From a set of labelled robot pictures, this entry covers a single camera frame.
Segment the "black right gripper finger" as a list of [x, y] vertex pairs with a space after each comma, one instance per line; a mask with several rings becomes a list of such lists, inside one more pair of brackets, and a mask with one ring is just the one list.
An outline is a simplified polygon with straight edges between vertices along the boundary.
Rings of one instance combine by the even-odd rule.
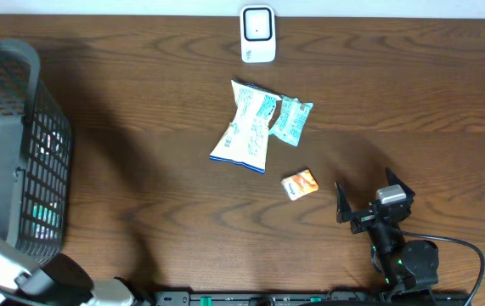
[[390, 186], [398, 184], [408, 198], [413, 198], [415, 196], [414, 191], [410, 189], [389, 167], [386, 168], [386, 179]]
[[352, 209], [339, 181], [335, 181], [335, 187], [337, 198], [336, 221], [339, 224], [349, 222], [352, 219]]

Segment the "orange tissue packet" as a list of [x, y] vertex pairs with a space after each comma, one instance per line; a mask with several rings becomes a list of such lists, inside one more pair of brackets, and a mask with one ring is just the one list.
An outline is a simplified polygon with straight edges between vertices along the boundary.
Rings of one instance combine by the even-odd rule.
[[281, 185], [291, 201], [296, 201], [319, 189], [319, 185], [309, 169], [283, 178]]

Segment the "large teal wipes packet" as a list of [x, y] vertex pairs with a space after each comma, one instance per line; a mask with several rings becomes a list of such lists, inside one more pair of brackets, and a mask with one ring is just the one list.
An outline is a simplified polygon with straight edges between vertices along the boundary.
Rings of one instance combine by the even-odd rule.
[[312, 108], [312, 102], [305, 103], [298, 98], [283, 96], [279, 117], [270, 128], [269, 134], [297, 147]]

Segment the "cream blue snack bag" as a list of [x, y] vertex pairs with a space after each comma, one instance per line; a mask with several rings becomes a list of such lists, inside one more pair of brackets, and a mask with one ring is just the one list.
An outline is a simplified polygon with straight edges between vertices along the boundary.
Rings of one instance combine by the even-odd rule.
[[254, 84], [231, 81], [237, 110], [209, 158], [264, 174], [269, 123], [280, 96]]

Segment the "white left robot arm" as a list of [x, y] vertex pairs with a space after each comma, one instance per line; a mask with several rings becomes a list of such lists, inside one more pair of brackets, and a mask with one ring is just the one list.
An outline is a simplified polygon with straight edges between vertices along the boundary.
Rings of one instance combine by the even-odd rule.
[[123, 279], [95, 281], [60, 251], [59, 236], [31, 228], [15, 244], [0, 238], [0, 305], [154, 305]]

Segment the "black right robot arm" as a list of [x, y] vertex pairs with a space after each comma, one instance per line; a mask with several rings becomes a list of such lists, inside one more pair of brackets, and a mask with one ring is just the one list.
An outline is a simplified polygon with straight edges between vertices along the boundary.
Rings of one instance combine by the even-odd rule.
[[437, 245], [429, 240], [406, 241], [399, 223], [411, 214], [415, 193], [390, 169], [388, 186], [376, 191], [376, 199], [364, 210], [354, 212], [339, 183], [336, 220], [348, 222], [351, 232], [367, 233], [372, 243], [371, 258], [388, 284], [383, 298], [429, 289], [438, 283]]

